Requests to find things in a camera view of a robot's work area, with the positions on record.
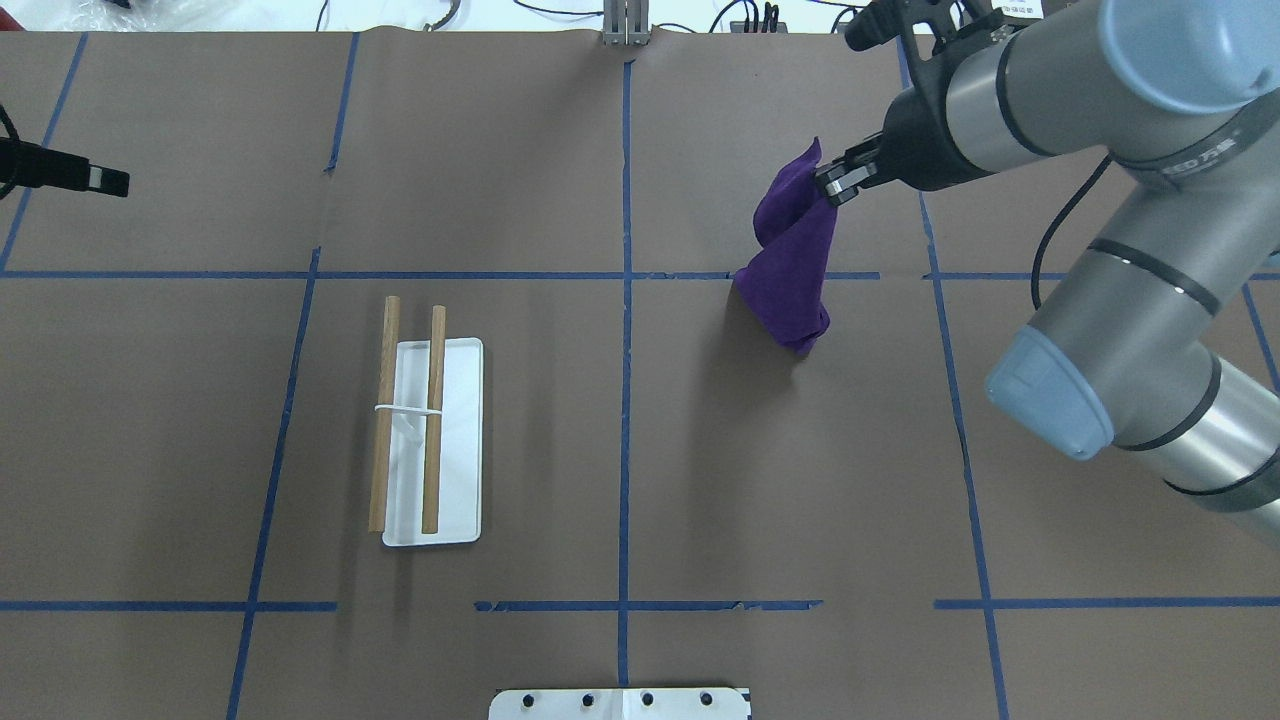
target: blue tape line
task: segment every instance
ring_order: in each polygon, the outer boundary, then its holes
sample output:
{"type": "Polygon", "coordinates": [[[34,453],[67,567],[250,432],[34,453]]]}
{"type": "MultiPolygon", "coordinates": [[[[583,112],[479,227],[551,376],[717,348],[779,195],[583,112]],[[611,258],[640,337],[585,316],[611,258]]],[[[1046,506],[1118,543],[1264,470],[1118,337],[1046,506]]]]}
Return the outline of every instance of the blue tape line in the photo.
{"type": "MultiPolygon", "coordinates": [[[[637,281],[731,281],[733,279],[733,273],[722,272],[694,272],[694,273],[663,273],[663,272],[650,272],[650,273],[632,273],[632,279],[637,281]]],[[[854,273],[827,273],[826,279],[828,281],[878,281],[881,274],[876,272],[854,272],[854,273]]]]}
{"type": "Polygon", "coordinates": [[[594,272],[416,272],[416,270],[325,270],[323,281],[621,281],[623,273],[594,272]]]}
{"type": "MultiPolygon", "coordinates": [[[[244,612],[252,603],[198,600],[0,600],[0,612],[244,612]]],[[[337,612],[337,602],[259,602],[256,612],[337,612]]]]}
{"type": "Polygon", "coordinates": [[[622,64],[622,425],[618,488],[618,687],[630,685],[631,594],[631,65],[622,64]]]}
{"type": "MultiPolygon", "coordinates": [[[[1020,281],[1030,282],[1030,273],[929,273],[920,279],[932,281],[1020,281]]],[[[1041,273],[1043,281],[1061,281],[1066,273],[1041,273]]]]}
{"type": "MultiPolygon", "coordinates": [[[[305,270],[0,270],[6,279],[305,281],[305,270]]],[[[321,270],[321,281],[622,281],[626,273],[576,270],[321,270]]],[[[733,273],[631,273],[632,281],[731,281],[733,273]]],[[[878,281],[879,273],[827,273],[828,281],[878,281]]]]}
{"type": "Polygon", "coordinates": [[[301,270],[4,270],[9,279],[303,281],[301,270]]]}
{"type": "Polygon", "coordinates": [[[1280,597],[1037,597],[936,600],[934,610],[1110,610],[1161,607],[1280,607],[1280,597]]]}
{"type": "Polygon", "coordinates": [[[631,275],[636,281],[731,281],[733,279],[733,273],[724,272],[710,272],[710,273],[634,273],[631,275]]]}
{"type": "MultiPolygon", "coordinates": [[[[820,600],[631,600],[626,612],[806,612],[820,600]]],[[[618,612],[623,603],[612,600],[502,600],[476,602],[476,612],[618,612]]]]}
{"type": "Polygon", "coordinates": [[[822,605],[820,600],[634,600],[632,612],[727,612],[760,610],[764,612],[808,612],[822,605]]]}
{"type": "Polygon", "coordinates": [[[150,600],[0,600],[0,612],[243,612],[243,602],[150,600]]]}
{"type": "Polygon", "coordinates": [[[338,122],[333,126],[333,150],[324,172],[332,173],[338,167],[338,151],[342,150],[342,129],[347,124],[347,100],[351,97],[351,76],[356,69],[356,49],[360,47],[360,33],[351,33],[351,50],[347,51],[347,76],[342,81],[342,100],[338,101],[338,122]]]}
{"type": "Polygon", "coordinates": [[[259,602],[253,612],[337,612],[337,602],[259,602]]]}
{"type": "Polygon", "coordinates": [[[1244,306],[1249,309],[1249,320],[1253,323],[1253,333],[1258,336],[1258,347],[1262,348],[1262,359],[1267,363],[1267,373],[1271,375],[1271,388],[1280,392],[1280,372],[1276,372],[1276,359],[1271,354],[1271,343],[1267,342],[1267,332],[1262,329],[1262,316],[1258,314],[1258,305],[1253,301],[1253,291],[1249,283],[1240,287],[1244,297],[1244,306]]]}
{"type": "MultiPolygon", "coordinates": [[[[54,104],[54,114],[49,118],[49,124],[45,127],[45,137],[40,141],[41,147],[49,147],[49,143],[54,141],[54,129],[58,127],[58,119],[63,117],[63,108],[67,105],[67,96],[70,95],[72,82],[76,81],[76,70],[79,69],[81,58],[84,55],[84,45],[88,42],[88,33],[82,32],[79,42],[76,44],[76,54],[72,55],[72,64],[67,68],[67,77],[63,79],[63,90],[58,94],[58,102],[54,104]]],[[[13,254],[13,245],[18,240],[18,228],[22,227],[22,219],[27,215],[27,202],[31,201],[31,188],[23,188],[22,197],[18,200],[18,209],[14,211],[13,222],[9,223],[9,237],[5,238],[4,250],[0,250],[0,270],[4,270],[9,265],[9,255],[13,254]]]]}
{"type": "Polygon", "coordinates": [[[232,693],[227,703],[227,720],[236,720],[239,711],[239,693],[244,684],[244,666],[248,662],[248,646],[253,637],[253,615],[257,594],[262,584],[262,565],[266,561],[268,541],[271,537],[271,520],[275,516],[275,495],[280,486],[280,469],[284,465],[284,442],[289,434],[289,420],[293,416],[293,395],[298,386],[298,364],[302,360],[302,342],[307,337],[307,323],[311,320],[311,299],[316,290],[316,273],[320,268],[320,249],[311,251],[311,266],[307,270],[307,287],[302,293],[302,311],[298,315],[298,332],[293,340],[293,357],[289,360],[289,379],[284,387],[284,406],[280,410],[280,428],[275,436],[275,456],[271,459],[271,477],[266,484],[266,500],[262,502],[262,524],[257,533],[257,550],[253,553],[253,574],[248,583],[248,602],[244,609],[244,625],[241,630],[239,652],[236,655],[236,671],[232,674],[232,693]]]}
{"type": "MultiPolygon", "coordinates": [[[[964,484],[969,498],[969,532],[973,537],[973,555],[978,566],[978,587],[983,601],[991,600],[991,580],[987,574],[987,551],[982,539],[982,519],[978,514],[978,492],[973,482],[973,465],[969,459],[969,436],[965,432],[964,409],[960,405],[960,383],[956,379],[955,354],[951,348],[951,327],[947,322],[946,299],[942,293],[942,270],[938,266],[937,237],[933,232],[933,219],[929,217],[929,208],[924,202],[924,193],[918,192],[920,202],[920,219],[924,223],[924,234],[929,238],[929,274],[933,284],[933,304],[938,313],[938,328],[942,332],[942,356],[947,366],[947,386],[951,392],[951,414],[955,419],[956,434],[960,438],[960,456],[964,460],[964,484]]],[[[996,688],[996,708],[1000,720],[1009,720],[1009,700],[1005,693],[1005,670],[1000,659],[1000,637],[996,632],[996,614],[986,607],[983,616],[987,625],[987,652],[991,656],[991,675],[996,688]]]]}
{"type": "Polygon", "coordinates": [[[284,465],[284,442],[289,434],[289,420],[293,416],[293,393],[298,386],[298,364],[302,359],[302,342],[307,337],[307,323],[311,319],[311,299],[316,290],[316,269],[320,265],[320,249],[311,252],[311,268],[307,273],[307,287],[302,293],[302,313],[298,316],[298,332],[293,340],[293,357],[289,361],[289,379],[284,388],[284,407],[280,410],[280,428],[275,436],[275,456],[271,459],[271,477],[266,486],[266,500],[262,503],[262,524],[257,533],[257,551],[253,555],[253,575],[248,585],[248,602],[257,602],[259,587],[262,583],[262,564],[266,561],[266,544],[271,536],[271,519],[275,516],[275,493],[280,484],[280,469],[284,465]]]}
{"type": "Polygon", "coordinates": [[[244,623],[241,625],[239,648],[236,651],[236,673],[232,674],[232,692],[227,701],[227,720],[236,720],[239,714],[241,688],[244,687],[244,666],[248,664],[248,642],[253,635],[253,612],[244,612],[244,623]]]}
{"type": "Polygon", "coordinates": [[[876,272],[827,273],[826,279],[828,279],[828,281],[878,281],[879,279],[879,273],[876,273],[876,272]]]}

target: purple towel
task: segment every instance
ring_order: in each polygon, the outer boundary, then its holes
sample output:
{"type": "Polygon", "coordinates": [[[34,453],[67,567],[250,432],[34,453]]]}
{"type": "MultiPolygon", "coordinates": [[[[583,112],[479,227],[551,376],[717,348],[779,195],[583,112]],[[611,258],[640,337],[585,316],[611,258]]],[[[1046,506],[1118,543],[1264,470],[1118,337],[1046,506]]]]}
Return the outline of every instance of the purple towel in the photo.
{"type": "Polygon", "coordinates": [[[753,222],[763,250],[733,274],[733,287],[773,340],[799,354],[831,325],[822,306],[822,281],[836,232],[836,209],[818,192],[813,172],[822,160],[818,138],[778,172],[753,222]]]}

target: wooden dowel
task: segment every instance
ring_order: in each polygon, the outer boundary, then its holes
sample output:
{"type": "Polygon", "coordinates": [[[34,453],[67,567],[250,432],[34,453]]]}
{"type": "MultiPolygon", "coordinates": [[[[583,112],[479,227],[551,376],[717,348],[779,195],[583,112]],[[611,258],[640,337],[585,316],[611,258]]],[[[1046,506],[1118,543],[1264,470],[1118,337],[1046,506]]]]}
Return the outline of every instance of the wooden dowel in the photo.
{"type": "MultiPolygon", "coordinates": [[[[396,398],[396,345],[399,342],[399,297],[383,305],[383,350],[378,370],[378,404],[396,398]]],[[[392,413],[379,410],[374,427],[374,482],[369,492],[369,532],[387,529],[387,474],[392,464],[392,413]]]]}
{"type": "MultiPolygon", "coordinates": [[[[444,306],[431,307],[430,374],[426,407],[444,409],[444,306]]],[[[422,534],[440,532],[440,415],[426,416],[426,471],[422,477],[422,534]]]]}

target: metal clamp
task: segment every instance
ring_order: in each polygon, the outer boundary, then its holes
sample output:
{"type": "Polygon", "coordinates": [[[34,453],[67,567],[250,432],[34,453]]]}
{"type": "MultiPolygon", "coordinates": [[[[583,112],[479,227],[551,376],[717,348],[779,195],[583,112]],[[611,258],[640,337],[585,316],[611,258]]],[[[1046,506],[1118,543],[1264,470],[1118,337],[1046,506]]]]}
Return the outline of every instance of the metal clamp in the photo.
{"type": "Polygon", "coordinates": [[[604,0],[605,45],[649,45],[649,0],[604,0]]]}
{"type": "Polygon", "coordinates": [[[874,135],[860,145],[850,147],[836,160],[814,170],[813,179],[828,202],[840,208],[858,197],[859,191],[884,182],[876,177],[879,172],[876,164],[876,156],[879,154],[879,140],[881,136],[874,135]]]}

